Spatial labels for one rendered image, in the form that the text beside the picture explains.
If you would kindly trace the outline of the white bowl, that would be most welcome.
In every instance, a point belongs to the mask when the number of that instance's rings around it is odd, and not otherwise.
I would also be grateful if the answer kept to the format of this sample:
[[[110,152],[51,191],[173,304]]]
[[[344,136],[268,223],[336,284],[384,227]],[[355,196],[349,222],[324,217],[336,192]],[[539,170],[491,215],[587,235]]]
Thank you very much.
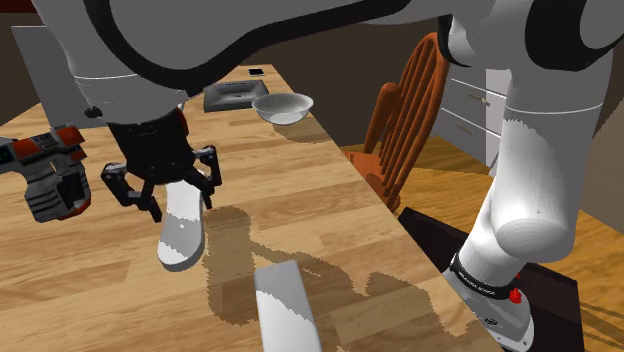
[[[287,126],[304,119],[314,100],[299,93],[269,93],[255,98],[251,105],[263,120]]]

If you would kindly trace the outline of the white chest of drawers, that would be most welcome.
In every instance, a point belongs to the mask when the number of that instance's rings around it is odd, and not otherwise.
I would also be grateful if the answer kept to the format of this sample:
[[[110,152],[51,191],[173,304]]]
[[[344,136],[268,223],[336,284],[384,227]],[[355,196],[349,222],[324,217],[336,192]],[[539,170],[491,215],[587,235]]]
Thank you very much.
[[[452,65],[434,131],[495,174],[509,70]]]

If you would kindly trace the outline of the wooden table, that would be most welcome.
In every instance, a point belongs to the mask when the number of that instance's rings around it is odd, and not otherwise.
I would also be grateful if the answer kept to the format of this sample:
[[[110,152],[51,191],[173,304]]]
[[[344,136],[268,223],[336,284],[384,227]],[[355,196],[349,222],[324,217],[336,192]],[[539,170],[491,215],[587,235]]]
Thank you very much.
[[[275,127],[200,98],[185,115],[223,183],[183,272],[101,181],[121,159],[107,129],[83,133],[93,201],[77,217],[37,223],[22,177],[0,175],[0,352],[262,352],[253,274],[288,260],[324,352],[502,352],[313,117]]]

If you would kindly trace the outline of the grey and red toy gun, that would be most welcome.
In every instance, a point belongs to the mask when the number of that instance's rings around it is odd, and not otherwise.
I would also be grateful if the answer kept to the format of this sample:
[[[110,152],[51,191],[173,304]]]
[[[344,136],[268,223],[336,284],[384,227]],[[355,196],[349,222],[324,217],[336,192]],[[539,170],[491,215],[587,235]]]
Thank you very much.
[[[23,139],[0,136],[0,174],[24,177],[24,198],[37,222],[65,220],[91,205],[83,142],[72,123]]]

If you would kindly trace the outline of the brown wooden chair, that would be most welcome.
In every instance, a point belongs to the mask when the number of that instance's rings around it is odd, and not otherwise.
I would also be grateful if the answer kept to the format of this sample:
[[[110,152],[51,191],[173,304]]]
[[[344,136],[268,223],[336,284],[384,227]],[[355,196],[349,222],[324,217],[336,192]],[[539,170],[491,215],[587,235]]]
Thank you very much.
[[[437,34],[426,35],[414,49],[398,83],[382,86],[361,152],[345,156],[390,211],[435,124],[449,62]]]

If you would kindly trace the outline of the dark robot stand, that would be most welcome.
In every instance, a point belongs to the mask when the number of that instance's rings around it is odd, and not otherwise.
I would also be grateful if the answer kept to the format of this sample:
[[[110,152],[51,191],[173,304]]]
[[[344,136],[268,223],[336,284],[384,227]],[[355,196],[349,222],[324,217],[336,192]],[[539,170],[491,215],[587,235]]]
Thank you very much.
[[[446,270],[466,232],[406,207],[398,221],[439,271]],[[505,339],[500,318],[477,317],[505,352],[584,352],[577,282],[538,264],[520,271],[519,291],[530,306],[533,328],[520,341]]]

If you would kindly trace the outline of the white flat rectangular block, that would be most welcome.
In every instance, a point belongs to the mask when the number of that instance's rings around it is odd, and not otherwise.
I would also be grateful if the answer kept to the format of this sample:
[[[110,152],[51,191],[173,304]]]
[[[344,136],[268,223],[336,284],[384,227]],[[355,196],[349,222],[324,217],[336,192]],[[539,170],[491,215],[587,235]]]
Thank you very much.
[[[263,352],[322,352],[295,260],[257,269],[254,285]]]

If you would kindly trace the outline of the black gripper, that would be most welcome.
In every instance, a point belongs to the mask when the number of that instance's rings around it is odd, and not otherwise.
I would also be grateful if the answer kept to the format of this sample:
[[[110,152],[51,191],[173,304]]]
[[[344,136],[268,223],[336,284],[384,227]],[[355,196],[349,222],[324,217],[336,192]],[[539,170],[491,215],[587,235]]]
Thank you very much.
[[[162,220],[162,212],[153,195],[154,184],[177,182],[186,175],[186,182],[200,190],[206,208],[212,208],[211,196],[215,188],[222,185],[217,149],[208,145],[193,151],[187,141],[186,119],[179,108],[148,122],[108,123],[108,127],[126,165],[107,163],[100,177],[120,205],[134,205],[147,211],[158,223]],[[195,158],[209,167],[208,176],[193,166]],[[134,190],[126,181],[128,171],[145,181],[141,191]]]

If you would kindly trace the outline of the white tall vase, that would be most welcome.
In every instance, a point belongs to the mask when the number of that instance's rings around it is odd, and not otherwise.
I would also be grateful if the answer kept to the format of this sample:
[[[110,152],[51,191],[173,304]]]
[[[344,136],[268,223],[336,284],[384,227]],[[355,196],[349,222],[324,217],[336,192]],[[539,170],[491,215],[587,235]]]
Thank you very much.
[[[185,181],[167,184],[166,195],[157,256],[166,270],[180,272],[195,265],[203,254],[204,204],[200,190]]]

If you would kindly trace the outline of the grey square tray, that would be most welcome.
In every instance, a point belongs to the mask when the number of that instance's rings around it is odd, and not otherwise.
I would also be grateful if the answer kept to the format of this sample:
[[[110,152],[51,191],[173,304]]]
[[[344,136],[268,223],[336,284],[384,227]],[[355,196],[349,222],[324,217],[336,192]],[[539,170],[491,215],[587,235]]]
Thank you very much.
[[[204,90],[203,108],[205,112],[249,109],[255,98],[268,93],[262,80],[215,83]]]

